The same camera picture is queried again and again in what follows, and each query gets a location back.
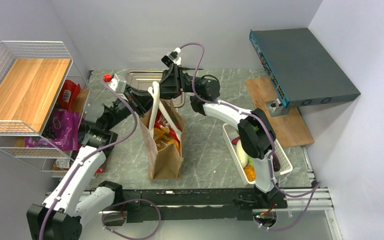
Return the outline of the red candy bag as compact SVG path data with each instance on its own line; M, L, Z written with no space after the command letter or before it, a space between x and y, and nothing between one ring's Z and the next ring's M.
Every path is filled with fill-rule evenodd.
M166 133L174 131L174 128L169 124L160 110L157 111L154 128L165 131Z

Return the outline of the burlap grocery bag pink print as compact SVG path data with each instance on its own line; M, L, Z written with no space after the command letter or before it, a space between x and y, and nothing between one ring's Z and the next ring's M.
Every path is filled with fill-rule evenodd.
M147 92L151 109L140 118L139 126L148 156L148 179L177 180L184 161L184 120L172 100L162 99L158 82L154 81Z

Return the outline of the orange snack bag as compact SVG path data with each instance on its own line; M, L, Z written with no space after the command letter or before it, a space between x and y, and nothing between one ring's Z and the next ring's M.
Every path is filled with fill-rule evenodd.
M174 144L178 152L180 152L180 141L177 139L176 134L173 131L165 132L158 128L153 129L153 139L158 151Z

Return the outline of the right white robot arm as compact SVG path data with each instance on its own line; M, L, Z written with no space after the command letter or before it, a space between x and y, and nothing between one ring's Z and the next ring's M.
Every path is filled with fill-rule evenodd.
M242 149L252 157L255 172L256 203L267 208L275 201L272 192L276 186L273 158L275 156L275 133L263 111L247 110L220 99L220 81L211 74L196 77L183 71L181 50L168 52L161 58L167 66L159 81L160 98L171 100L183 93L192 93L191 106L196 113L214 117L234 127L240 137Z

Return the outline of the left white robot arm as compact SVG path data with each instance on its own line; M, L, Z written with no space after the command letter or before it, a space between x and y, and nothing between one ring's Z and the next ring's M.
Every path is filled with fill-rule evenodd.
M118 139L111 128L129 116L133 116L136 128L138 116L149 110L156 111L160 104L157 82L147 90L135 89L115 75L110 81L103 79L101 83L116 100L96 114L88 114L74 163L51 194L41 204L32 204L27 210L33 240L78 240L87 223L102 210L122 211L129 203L142 202L139 197L125 199L123 186L108 180L81 200L88 182L107 160L113 147L128 139L127 136Z

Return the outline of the small red snack bag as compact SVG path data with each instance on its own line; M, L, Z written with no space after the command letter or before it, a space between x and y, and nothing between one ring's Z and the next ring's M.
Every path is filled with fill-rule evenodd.
M79 84L66 79L57 97L56 104L60 109L72 111L72 102L79 95L81 87Z

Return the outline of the purple snack bag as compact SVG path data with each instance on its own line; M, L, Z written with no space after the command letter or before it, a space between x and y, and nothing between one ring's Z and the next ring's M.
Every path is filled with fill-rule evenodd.
M65 109L55 109L48 120L42 136L28 136L27 148L59 148L62 151L78 149L80 115Z

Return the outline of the silver metal tray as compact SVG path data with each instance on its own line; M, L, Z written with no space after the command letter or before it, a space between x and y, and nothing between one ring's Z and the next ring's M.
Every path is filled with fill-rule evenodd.
M162 70L128 70L125 74L126 82L135 89L135 95L150 97L148 88L153 86L153 82L160 82L163 77ZM163 98L162 87L159 87L159 99L170 101L175 108L182 108L186 103L186 95L182 92L175 98Z

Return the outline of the magenta sweet potato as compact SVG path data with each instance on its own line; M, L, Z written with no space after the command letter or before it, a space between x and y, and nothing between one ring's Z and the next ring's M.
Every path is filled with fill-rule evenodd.
M234 139L232 139L232 141L231 141L232 145L235 145L235 146L236 146L236 145L238 144L239 140L240 140L240 137L239 137L239 136L236 137L236 138L234 138Z

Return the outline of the white eggplant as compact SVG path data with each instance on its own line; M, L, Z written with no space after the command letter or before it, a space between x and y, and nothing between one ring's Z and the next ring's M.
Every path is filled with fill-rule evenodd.
M247 155L247 153L243 149L241 140L238 140L238 142L236 144L236 154L238 157L238 161L241 165L241 168L242 169L245 168L249 163L249 156Z

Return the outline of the orange ginger root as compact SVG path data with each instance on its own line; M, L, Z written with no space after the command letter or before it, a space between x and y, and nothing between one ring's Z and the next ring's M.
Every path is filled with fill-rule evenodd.
M249 182L253 182L256 180L256 172L252 165L248 164L243 168L243 171L245 173L246 179Z

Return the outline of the wooden board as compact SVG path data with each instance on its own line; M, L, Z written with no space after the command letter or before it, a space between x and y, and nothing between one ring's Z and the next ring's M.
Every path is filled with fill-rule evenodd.
M283 148L306 146L315 142L297 107L271 106L280 102L268 77L247 79L244 84L254 107L264 111Z

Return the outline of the purple eggplant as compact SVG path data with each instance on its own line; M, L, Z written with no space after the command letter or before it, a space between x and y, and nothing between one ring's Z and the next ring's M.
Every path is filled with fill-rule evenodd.
M276 153L272 154L272 165L273 165L274 172L279 172L280 171L281 164L280 164L280 161L279 161Z

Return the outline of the blue grey network switch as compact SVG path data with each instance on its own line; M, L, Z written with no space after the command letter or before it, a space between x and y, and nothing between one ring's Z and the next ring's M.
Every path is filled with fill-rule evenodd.
M347 103L361 94L308 28L251 30L249 41L277 93L273 108Z

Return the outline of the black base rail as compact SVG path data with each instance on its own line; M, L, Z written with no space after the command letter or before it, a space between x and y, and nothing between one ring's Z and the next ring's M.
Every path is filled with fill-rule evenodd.
M254 187L125 189L122 193L122 198L104 210L123 213L127 223L158 219L251 221L260 212L271 214L288 207L282 193L258 193Z

